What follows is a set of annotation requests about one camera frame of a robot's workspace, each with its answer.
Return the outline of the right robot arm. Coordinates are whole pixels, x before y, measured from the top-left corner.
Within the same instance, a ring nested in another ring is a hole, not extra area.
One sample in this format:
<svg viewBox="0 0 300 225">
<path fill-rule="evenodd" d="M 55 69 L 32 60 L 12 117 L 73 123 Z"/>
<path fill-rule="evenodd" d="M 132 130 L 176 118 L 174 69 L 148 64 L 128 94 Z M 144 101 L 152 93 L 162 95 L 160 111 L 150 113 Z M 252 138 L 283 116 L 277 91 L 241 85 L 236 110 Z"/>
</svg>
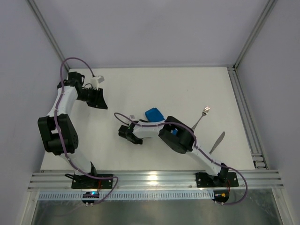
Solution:
<svg viewBox="0 0 300 225">
<path fill-rule="evenodd" d="M 204 176 L 217 187 L 228 184 L 226 165 L 197 146 L 193 129 L 172 116 L 159 122 L 131 120 L 120 126 L 118 135 L 133 144 L 143 144 L 145 138 L 159 137 L 173 151 L 189 155 L 204 166 Z"/>
</svg>

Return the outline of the silver table knife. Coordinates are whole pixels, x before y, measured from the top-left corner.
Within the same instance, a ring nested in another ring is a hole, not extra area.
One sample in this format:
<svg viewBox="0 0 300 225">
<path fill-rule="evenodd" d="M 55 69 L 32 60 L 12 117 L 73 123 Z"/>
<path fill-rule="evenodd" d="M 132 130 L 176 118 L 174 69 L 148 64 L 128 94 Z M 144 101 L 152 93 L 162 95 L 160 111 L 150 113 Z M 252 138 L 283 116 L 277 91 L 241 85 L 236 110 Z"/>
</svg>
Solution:
<svg viewBox="0 0 300 225">
<path fill-rule="evenodd" d="M 225 131 L 223 131 L 222 134 L 215 141 L 214 145 L 212 146 L 211 150 L 209 151 L 210 154 L 212 154 L 213 151 L 218 147 L 218 145 L 222 142 L 222 140 L 224 139 L 224 137 L 225 137 Z"/>
</svg>

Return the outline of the blue satin napkin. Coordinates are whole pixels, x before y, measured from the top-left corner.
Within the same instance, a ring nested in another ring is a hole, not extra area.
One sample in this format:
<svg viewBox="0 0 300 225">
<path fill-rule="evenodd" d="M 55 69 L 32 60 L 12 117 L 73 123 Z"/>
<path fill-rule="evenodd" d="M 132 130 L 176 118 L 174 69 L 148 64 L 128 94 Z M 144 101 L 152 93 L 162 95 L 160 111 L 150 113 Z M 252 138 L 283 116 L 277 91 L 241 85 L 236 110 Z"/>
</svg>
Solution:
<svg viewBox="0 0 300 225">
<path fill-rule="evenodd" d="M 144 114 L 149 122 L 160 122 L 165 120 L 162 113 L 156 107 L 147 110 Z"/>
</svg>

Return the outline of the silver fork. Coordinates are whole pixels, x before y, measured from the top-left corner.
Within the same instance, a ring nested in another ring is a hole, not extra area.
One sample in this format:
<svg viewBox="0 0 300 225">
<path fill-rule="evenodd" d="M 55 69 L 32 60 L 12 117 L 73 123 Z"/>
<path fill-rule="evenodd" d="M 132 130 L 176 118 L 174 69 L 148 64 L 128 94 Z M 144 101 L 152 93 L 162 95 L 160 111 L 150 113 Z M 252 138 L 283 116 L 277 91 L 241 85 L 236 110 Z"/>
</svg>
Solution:
<svg viewBox="0 0 300 225">
<path fill-rule="evenodd" d="M 196 129 L 196 127 L 197 127 L 197 125 L 199 124 L 200 120 L 201 120 L 204 116 L 206 116 L 206 115 L 208 114 L 209 110 L 210 110 L 210 106 L 206 106 L 206 107 L 203 109 L 200 118 L 199 118 L 198 121 L 192 126 L 192 130 L 193 130 L 193 131 Z"/>
</svg>

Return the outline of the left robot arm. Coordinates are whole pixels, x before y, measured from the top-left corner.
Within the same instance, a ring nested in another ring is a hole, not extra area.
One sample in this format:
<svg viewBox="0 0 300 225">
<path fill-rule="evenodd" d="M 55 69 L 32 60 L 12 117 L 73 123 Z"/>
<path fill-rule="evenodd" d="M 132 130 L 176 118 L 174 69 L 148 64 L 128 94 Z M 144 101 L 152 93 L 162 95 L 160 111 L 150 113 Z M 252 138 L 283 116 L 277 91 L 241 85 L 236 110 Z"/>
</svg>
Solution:
<svg viewBox="0 0 300 225">
<path fill-rule="evenodd" d="M 57 86 L 58 95 L 50 112 L 37 121 L 45 151 L 64 159 L 77 176 L 96 178 L 93 163 L 78 150 L 79 138 L 70 114 L 75 101 L 83 101 L 87 106 L 107 110 L 103 89 L 84 87 L 85 76 L 69 72 Z"/>
</svg>

